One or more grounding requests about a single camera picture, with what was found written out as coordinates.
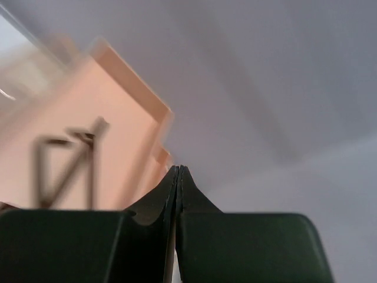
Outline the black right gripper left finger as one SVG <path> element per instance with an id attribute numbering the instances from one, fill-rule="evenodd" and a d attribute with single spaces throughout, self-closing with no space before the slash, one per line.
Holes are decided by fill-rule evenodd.
<path id="1" fill-rule="evenodd" d="M 170 282 L 178 171 L 124 210 L 6 210 L 1 281 Z"/>

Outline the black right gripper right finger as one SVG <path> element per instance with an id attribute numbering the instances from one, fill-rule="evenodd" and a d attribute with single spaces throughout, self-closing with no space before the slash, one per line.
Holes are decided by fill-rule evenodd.
<path id="1" fill-rule="evenodd" d="M 299 213 L 225 213 L 180 166 L 176 251 L 183 282 L 333 282 L 312 221 Z"/>

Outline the long brown hex key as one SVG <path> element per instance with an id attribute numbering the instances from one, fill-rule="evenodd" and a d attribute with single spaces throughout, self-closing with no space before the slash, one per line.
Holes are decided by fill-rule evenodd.
<path id="1" fill-rule="evenodd" d="M 38 138 L 34 143 L 34 202 L 38 209 L 49 209 L 53 207 L 54 203 L 59 200 L 61 196 L 67 191 L 70 184 L 65 184 L 65 179 L 68 172 L 69 165 L 74 161 L 76 155 L 68 163 L 67 167 L 63 170 L 63 175 L 57 180 L 51 189 L 52 192 L 46 191 L 47 188 L 47 159 L 46 149 L 49 145 L 43 144 L 43 141 L 47 138 L 57 138 L 43 136 Z"/>

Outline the thick brown hex key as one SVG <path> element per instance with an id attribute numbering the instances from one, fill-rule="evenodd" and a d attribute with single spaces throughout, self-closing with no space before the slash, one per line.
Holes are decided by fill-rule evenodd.
<path id="1" fill-rule="evenodd" d="M 67 134 L 69 135 L 69 132 L 72 131 L 83 131 L 92 133 L 95 135 L 95 143 L 94 148 L 90 149 L 88 146 L 86 146 L 84 143 L 83 148 L 79 150 L 76 157 L 74 158 L 74 161 L 69 165 L 68 172 L 66 176 L 65 184 L 68 185 L 72 182 L 75 174 L 79 171 L 80 167 L 83 165 L 88 166 L 88 172 L 87 172 L 87 185 L 86 185 L 86 198 L 85 198 L 85 204 L 87 206 L 87 209 L 93 210 L 95 207 L 95 197 L 96 197 L 96 151 L 97 151 L 97 143 L 100 141 L 101 136 L 106 132 L 109 124 L 108 122 L 101 116 L 98 116 L 92 127 L 87 129 L 79 129 L 79 128 L 68 128 L 66 130 Z"/>

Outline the pink plastic toolbox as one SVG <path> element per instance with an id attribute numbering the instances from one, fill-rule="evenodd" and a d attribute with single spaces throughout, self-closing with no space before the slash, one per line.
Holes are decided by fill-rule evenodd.
<path id="1" fill-rule="evenodd" d="M 1 209 L 124 209 L 170 160 L 170 108 L 104 39 L 72 63 L 30 54 L 52 86 L 1 114 Z"/>

